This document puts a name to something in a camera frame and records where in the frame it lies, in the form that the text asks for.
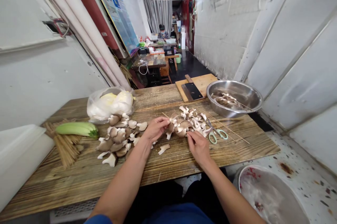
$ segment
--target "hand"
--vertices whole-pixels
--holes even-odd
[[[149,140],[151,143],[156,142],[158,138],[164,133],[170,120],[167,117],[154,118],[147,126],[144,134],[141,136],[143,139]]]
[[[210,143],[198,131],[188,131],[187,140],[189,142],[190,151],[196,162],[203,168],[210,162]]]

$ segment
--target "blue shirt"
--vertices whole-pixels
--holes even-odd
[[[168,206],[145,219],[143,224],[213,224],[200,208],[193,203]],[[105,215],[95,215],[85,224],[112,224]]]

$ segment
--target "sleeve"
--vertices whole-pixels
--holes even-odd
[[[105,215],[95,215],[84,224],[112,224],[112,221]]]

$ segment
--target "knife handle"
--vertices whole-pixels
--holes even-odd
[[[188,74],[185,75],[185,78],[187,79],[187,81],[189,83],[193,83],[193,80],[191,79],[191,77]]]

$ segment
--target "scissors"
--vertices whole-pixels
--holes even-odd
[[[215,129],[215,128],[212,126],[212,123],[211,123],[210,119],[207,118],[207,120],[206,120],[205,122],[206,122],[207,125],[212,129],[211,132],[210,132],[209,135],[208,135],[208,139],[210,140],[211,143],[213,143],[213,144],[218,143],[217,138],[216,138],[215,134],[213,133],[213,130],[215,130],[215,131],[219,134],[219,136],[220,136],[222,139],[224,139],[224,140],[227,140],[227,139],[228,139],[227,133],[226,133],[225,131],[223,131],[222,129]]]

